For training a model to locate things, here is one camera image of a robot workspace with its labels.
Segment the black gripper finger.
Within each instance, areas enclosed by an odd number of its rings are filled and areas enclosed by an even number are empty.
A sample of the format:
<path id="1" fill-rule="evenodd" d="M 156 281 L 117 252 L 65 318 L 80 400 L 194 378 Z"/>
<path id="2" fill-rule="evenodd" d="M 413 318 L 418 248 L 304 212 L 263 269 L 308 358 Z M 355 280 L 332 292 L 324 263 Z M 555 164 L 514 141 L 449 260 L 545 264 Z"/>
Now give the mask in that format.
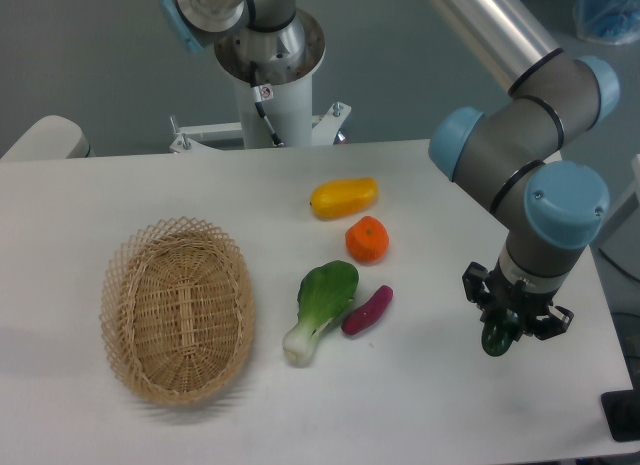
<path id="1" fill-rule="evenodd" d="M 574 313 L 564 307 L 549 306 L 544 316 L 528 316 L 522 326 L 523 333 L 545 341 L 567 332 Z"/>
<path id="2" fill-rule="evenodd" d="M 462 275 L 462 282 L 466 299 L 476 305 L 481 313 L 480 321 L 485 323 L 495 308 L 495 296 L 490 289 L 490 272 L 481 264 L 471 262 Z"/>

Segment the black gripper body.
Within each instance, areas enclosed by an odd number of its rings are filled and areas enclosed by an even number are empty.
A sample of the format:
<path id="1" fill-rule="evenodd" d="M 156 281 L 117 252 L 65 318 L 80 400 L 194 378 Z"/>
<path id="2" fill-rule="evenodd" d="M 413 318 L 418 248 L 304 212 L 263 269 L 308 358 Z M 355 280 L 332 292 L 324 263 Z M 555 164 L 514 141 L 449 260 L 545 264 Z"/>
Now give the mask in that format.
<path id="1" fill-rule="evenodd" d="M 498 266 L 489 273 L 485 284 L 489 293 L 489 301 L 485 305 L 487 313 L 507 310 L 517 315 L 521 321 L 534 320 L 547 316 L 549 307 L 553 304 L 553 293 L 530 292 L 523 279 L 511 283 Z"/>

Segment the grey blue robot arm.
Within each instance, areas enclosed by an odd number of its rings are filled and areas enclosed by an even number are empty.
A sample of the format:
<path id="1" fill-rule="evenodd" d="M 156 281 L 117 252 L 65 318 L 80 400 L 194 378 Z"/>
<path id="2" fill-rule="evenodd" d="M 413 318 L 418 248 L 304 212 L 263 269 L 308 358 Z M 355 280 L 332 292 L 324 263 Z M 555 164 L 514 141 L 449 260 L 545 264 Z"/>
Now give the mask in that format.
<path id="1" fill-rule="evenodd" d="M 572 313 L 553 302 L 598 234 L 609 193 L 592 169 L 552 155 L 611 113 L 620 89 L 595 57 L 569 58 L 519 0 L 430 0 L 510 96 L 492 115 L 473 108 L 445 118 L 430 139 L 432 162 L 507 228 L 496 266 L 463 276 L 481 310 L 493 356 L 524 335 L 564 333 Z M 337 129 L 314 121 L 312 74 L 325 54 L 318 23 L 296 0 L 159 0 L 192 52 L 213 47 L 237 86 L 248 148 L 329 144 Z"/>

